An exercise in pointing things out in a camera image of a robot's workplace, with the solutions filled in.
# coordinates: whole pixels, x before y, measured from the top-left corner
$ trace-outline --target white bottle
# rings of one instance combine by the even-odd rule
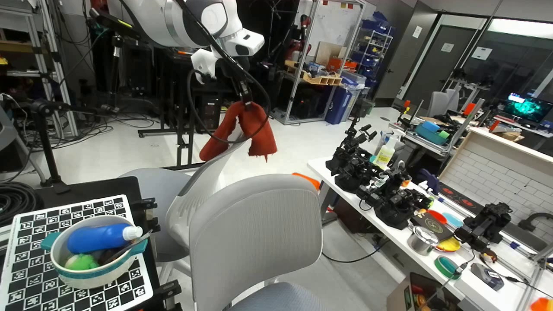
[[[394,152],[395,152],[397,136],[390,135],[385,141],[385,145],[380,147],[375,166],[380,166],[383,171],[387,169],[387,164],[390,162]]]

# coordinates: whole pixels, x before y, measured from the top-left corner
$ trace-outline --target bottle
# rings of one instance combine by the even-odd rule
[[[380,166],[382,169],[387,169],[387,164],[390,162],[394,152],[395,152],[397,138],[390,135],[385,141],[385,145],[380,147],[375,166]]]
[[[83,226],[67,238],[72,254],[90,254],[96,250],[122,249],[128,242],[140,238],[143,230],[128,223],[110,223],[103,226]]]

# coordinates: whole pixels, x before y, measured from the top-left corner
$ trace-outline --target ceiling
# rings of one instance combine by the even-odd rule
[[[501,0],[421,0],[440,12],[490,15]],[[496,15],[553,22],[551,0],[503,0]]]

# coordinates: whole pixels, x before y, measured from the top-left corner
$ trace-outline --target box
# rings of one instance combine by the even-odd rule
[[[406,276],[387,297],[387,311],[459,311],[458,304],[459,300],[451,295],[437,280],[416,273],[409,273],[409,276]]]

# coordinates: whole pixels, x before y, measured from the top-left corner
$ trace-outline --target floor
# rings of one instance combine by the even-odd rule
[[[397,117],[397,114],[388,109],[373,109],[368,117],[359,121],[359,126],[369,122],[373,126],[371,129],[385,131],[387,119],[392,117]],[[136,167],[174,166],[174,135],[147,138],[136,136],[136,128],[159,128],[157,122],[112,121],[110,126],[112,131],[71,147],[55,148],[55,160],[65,183],[115,178]],[[299,171],[312,174],[306,162],[311,159],[330,159],[331,152],[344,138],[344,131],[349,128],[349,122],[306,122],[299,126],[283,126],[278,121],[271,121],[271,126],[278,152],[264,160],[262,157],[249,157],[249,145],[243,145],[228,160],[219,178],[223,185],[266,173]],[[195,155],[205,141],[207,135],[195,136]],[[371,152],[376,147],[376,138],[363,147]],[[34,154],[32,159],[46,173],[43,155]],[[27,167],[17,181],[24,181],[32,186],[38,186],[39,183],[32,167]],[[325,252],[338,259],[356,259],[366,254],[366,250],[363,250],[347,235],[340,223],[331,223],[325,228]],[[174,278],[178,278],[183,287],[183,293],[178,295],[183,309],[193,309],[190,280],[178,273],[174,273]],[[285,274],[281,280],[304,285],[316,293],[328,311],[385,309],[385,297],[395,287],[395,281],[371,259],[344,264],[319,257],[312,266]]]

